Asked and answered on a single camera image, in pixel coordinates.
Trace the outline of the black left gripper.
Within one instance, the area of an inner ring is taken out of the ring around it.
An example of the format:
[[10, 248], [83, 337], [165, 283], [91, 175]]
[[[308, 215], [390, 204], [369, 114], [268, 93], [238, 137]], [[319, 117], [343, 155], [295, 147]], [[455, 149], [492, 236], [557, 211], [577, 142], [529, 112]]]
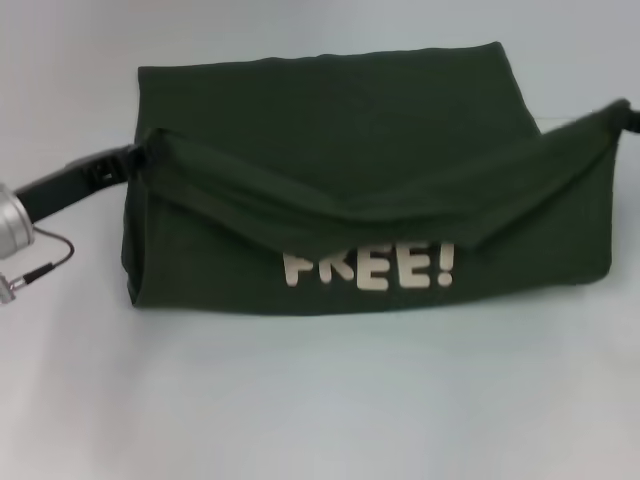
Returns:
[[15, 191], [32, 223], [136, 176], [148, 164], [140, 144], [81, 158]]

